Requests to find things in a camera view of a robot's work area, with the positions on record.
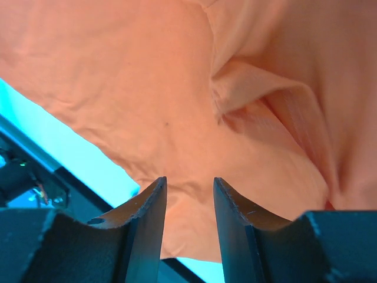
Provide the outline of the orange t shirt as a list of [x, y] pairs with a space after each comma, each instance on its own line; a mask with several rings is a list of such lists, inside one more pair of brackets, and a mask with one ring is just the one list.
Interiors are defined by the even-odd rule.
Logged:
[[376, 209], [375, 1], [2, 1], [1, 78], [167, 178], [163, 258], [220, 262], [215, 177], [289, 220]]

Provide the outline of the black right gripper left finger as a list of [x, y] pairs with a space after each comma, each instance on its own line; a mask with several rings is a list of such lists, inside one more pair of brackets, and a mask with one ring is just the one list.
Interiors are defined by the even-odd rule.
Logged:
[[156, 282], [166, 204], [159, 177], [88, 223], [56, 209], [2, 209], [1, 281]]

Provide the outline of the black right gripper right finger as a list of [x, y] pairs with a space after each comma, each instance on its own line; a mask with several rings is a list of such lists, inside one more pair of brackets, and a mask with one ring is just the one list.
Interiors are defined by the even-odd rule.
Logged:
[[376, 212], [307, 211], [294, 221], [213, 185], [226, 282], [375, 282]]

